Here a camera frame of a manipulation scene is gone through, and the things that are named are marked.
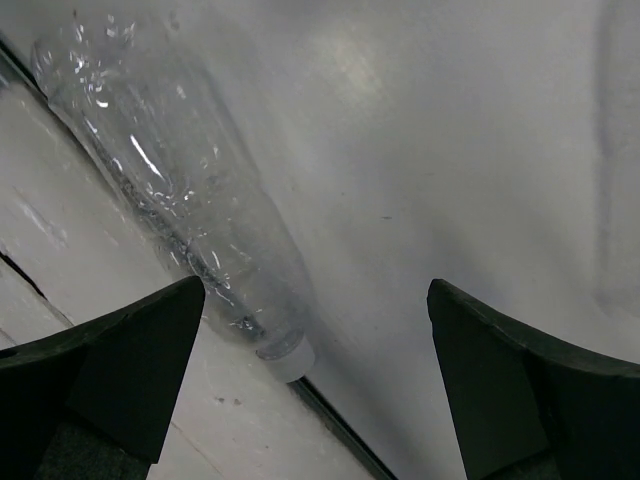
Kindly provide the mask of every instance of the black plastic part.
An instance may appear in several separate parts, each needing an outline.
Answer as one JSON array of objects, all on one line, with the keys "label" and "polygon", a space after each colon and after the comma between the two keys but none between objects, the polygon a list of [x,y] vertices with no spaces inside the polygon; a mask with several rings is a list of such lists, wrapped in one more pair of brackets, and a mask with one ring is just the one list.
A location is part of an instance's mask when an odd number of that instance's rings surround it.
[{"label": "black plastic part", "polygon": [[547,335],[442,280],[428,305],[468,479],[640,478],[640,366]]},{"label": "black plastic part", "polygon": [[[156,463],[203,305],[202,282],[190,277],[96,320],[0,352],[2,478],[34,478],[46,458],[59,457],[47,452],[54,445],[64,449],[61,438],[81,433],[83,443],[101,439],[96,445],[112,445],[147,468]],[[85,478],[103,478],[98,473]]]}]

